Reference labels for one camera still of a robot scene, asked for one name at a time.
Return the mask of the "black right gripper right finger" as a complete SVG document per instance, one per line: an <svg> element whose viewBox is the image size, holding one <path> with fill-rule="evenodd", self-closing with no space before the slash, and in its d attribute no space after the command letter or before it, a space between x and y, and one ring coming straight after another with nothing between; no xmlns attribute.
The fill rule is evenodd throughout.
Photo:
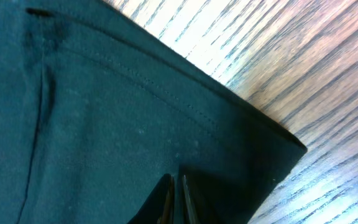
<svg viewBox="0 0 358 224"><path fill-rule="evenodd" d="M219 218L214 208L208 202L191 176L181 178L184 200L185 223L188 224L218 224Z"/></svg>

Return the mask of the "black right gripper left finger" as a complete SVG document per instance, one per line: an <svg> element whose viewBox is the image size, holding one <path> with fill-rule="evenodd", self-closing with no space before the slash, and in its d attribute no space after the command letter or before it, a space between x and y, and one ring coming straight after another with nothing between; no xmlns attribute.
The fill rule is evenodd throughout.
<svg viewBox="0 0 358 224"><path fill-rule="evenodd" d="M174 204L174 178L165 174L128 224L173 224Z"/></svg>

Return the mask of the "black t-shirt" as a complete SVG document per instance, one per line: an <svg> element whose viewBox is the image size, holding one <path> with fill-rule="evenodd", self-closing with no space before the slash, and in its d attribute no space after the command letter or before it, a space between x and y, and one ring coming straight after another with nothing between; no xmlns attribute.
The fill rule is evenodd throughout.
<svg viewBox="0 0 358 224"><path fill-rule="evenodd" d="M0 1L0 223L128 223L189 175L247 223L306 153L102 1Z"/></svg>

